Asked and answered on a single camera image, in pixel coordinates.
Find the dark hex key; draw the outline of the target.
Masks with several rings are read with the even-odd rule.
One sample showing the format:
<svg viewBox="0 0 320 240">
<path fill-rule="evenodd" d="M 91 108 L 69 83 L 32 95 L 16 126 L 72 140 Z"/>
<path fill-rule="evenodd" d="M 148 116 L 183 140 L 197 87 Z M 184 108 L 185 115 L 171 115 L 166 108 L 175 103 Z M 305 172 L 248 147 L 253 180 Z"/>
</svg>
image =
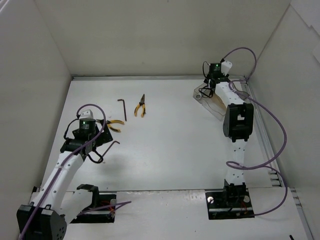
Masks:
<svg viewBox="0 0 320 240">
<path fill-rule="evenodd" d="M 101 155 L 101 160 L 100 162 L 102 163 L 104 161 L 105 155 L 108 153 L 108 151 L 114 146 L 114 145 L 120 145 L 121 143 L 119 141 L 114 140 L 108 148 L 104 151 L 104 153 Z"/>
<path fill-rule="evenodd" d="M 123 115 L 124 115 L 124 120 L 127 122 L 127 111 L 126 111 L 126 103 L 125 100 L 120 98 L 117 99 L 118 102 L 122 102 L 122 106 L 123 106 Z"/>
</svg>

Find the large silver ratchet wrench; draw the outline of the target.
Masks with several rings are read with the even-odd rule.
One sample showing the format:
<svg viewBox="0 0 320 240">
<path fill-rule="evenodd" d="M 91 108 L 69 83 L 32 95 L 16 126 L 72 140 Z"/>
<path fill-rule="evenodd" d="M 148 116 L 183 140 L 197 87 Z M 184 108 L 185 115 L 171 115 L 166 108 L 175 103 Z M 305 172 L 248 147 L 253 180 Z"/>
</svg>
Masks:
<svg viewBox="0 0 320 240">
<path fill-rule="evenodd" d="M 207 96 L 200 94 L 200 93 L 195 95 L 195 99 L 198 101 L 201 99 L 206 99 L 206 98 L 207 98 Z"/>
</svg>

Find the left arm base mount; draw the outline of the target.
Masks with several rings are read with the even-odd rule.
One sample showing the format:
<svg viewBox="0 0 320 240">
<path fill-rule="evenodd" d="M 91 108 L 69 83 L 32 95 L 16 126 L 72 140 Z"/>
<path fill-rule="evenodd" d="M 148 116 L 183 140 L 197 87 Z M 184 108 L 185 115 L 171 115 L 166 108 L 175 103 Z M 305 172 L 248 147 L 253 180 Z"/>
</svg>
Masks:
<svg viewBox="0 0 320 240">
<path fill-rule="evenodd" d="M 92 210 L 99 207 L 105 207 L 117 203 L 117 195 L 115 193 L 101 193 L 99 188 L 91 184 L 81 184 L 77 190 L 86 190 L 92 193 L 92 201 L 83 211 Z M 97 209 L 78 216 L 72 220 L 72 224 L 105 224 L 115 222 L 115 206 Z"/>
</svg>

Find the lower dark hex key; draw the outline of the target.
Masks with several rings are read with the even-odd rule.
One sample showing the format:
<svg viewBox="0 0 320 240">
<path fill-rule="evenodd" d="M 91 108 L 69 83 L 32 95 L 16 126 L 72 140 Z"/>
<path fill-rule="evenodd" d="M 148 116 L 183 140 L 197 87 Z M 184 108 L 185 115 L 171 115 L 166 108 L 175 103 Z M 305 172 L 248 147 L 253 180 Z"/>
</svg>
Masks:
<svg viewBox="0 0 320 240">
<path fill-rule="evenodd" d="M 104 161 L 105 155 L 108 153 L 108 151 L 114 146 L 114 145 L 120 145 L 121 143 L 119 141 L 114 140 L 108 148 L 104 151 L 104 153 L 101 155 L 101 160 L 100 162 L 102 163 Z"/>
</svg>

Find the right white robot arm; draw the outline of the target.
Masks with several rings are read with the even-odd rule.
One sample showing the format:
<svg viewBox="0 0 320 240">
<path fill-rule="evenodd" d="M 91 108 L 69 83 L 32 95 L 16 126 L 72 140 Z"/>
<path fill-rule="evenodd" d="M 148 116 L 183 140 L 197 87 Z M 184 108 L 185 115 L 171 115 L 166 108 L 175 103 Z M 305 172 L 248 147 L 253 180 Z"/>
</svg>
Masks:
<svg viewBox="0 0 320 240">
<path fill-rule="evenodd" d="M 232 159 L 226 161 L 229 169 L 224 179 L 221 200 L 225 205 L 233 206 L 246 195 L 244 155 L 253 132 L 254 107 L 230 89 L 230 61 L 222 59 L 218 63 L 210 63 L 208 67 L 209 71 L 204 76 L 205 86 L 199 89 L 199 93 L 206 100 L 215 97 L 216 104 L 225 106 L 222 130 L 224 136 L 230 140 Z"/>
</svg>

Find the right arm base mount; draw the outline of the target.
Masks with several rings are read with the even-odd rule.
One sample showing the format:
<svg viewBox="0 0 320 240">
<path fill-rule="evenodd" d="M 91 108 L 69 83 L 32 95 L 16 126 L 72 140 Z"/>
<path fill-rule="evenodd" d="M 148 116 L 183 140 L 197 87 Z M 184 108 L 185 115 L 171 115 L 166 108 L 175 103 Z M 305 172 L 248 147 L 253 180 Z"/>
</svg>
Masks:
<svg viewBox="0 0 320 240">
<path fill-rule="evenodd" d="M 254 218 L 255 213 L 245 183 L 224 183 L 223 189 L 205 192 L 209 220 Z"/>
</svg>

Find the yellow needle nose pliers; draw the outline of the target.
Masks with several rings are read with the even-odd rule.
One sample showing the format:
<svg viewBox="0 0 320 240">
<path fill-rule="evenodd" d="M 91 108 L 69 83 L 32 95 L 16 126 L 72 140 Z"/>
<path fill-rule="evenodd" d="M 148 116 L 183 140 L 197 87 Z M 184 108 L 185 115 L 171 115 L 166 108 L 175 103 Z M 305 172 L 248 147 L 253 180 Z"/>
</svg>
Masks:
<svg viewBox="0 0 320 240">
<path fill-rule="evenodd" d="M 145 105 L 145 94 L 142 95 L 138 105 L 135 107 L 134 116 L 138 115 L 138 110 L 142 108 L 141 117 L 143 118 L 146 115 L 146 105 Z"/>
</svg>

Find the upper dark hex key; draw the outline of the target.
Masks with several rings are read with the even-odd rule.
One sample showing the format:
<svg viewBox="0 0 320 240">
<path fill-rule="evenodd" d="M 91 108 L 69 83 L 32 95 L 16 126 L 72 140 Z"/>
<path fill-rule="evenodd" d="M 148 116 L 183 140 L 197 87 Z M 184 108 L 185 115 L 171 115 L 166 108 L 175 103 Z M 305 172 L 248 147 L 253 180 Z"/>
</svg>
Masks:
<svg viewBox="0 0 320 240">
<path fill-rule="evenodd" d="M 118 102 L 122 102 L 122 106 L 123 106 L 123 115 L 124 115 L 124 120 L 127 122 L 127 111 L 126 111 L 126 103 L 125 100 L 120 98 L 117 99 Z"/>
</svg>

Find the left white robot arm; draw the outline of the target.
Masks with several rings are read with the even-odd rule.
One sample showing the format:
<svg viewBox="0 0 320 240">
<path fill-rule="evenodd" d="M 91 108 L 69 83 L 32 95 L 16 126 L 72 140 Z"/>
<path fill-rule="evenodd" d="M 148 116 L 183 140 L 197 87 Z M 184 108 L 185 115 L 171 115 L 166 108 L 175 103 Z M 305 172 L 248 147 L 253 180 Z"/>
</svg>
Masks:
<svg viewBox="0 0 320 240">
<path fill-rule="evenodd" d="M 73 137 L 64 136 L 57 163 L 37 196 L 21 205 L 16 217 L 21 240 L 62 240 L 67 226 L 85 208 L 96 209 L 100 204 L 99 189 L 90 184 L 76 188 L 70 201 L 64 201 L 66 191 L 75 174 L 91 153 L 109 143 L 113 137 L 109 121 L 80 117 Z"/>
</svg>

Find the clear plastic organizer container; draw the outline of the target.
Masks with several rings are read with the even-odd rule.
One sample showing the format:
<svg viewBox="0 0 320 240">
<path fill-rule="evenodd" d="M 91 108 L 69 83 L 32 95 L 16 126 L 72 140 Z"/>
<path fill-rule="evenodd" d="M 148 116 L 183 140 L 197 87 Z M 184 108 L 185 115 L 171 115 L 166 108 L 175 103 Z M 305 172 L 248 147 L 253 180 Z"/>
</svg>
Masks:
<svg viewBox="0 0 320 240">
<path fill-rule="evenodd" d="M 249 95 L 244 91 L 239 91 L 235 85 L 236 79 L 230 82 L 218 83 L 215 87 L 213 97 L 201 100 L 195 99 L 197 94 L 202 94 L 204 82 L 193 91 L 193 98 L 207 111 L 214 115 L 219 121 L 253 121 L 254 106 L 246 102 Z"/>
</svg>

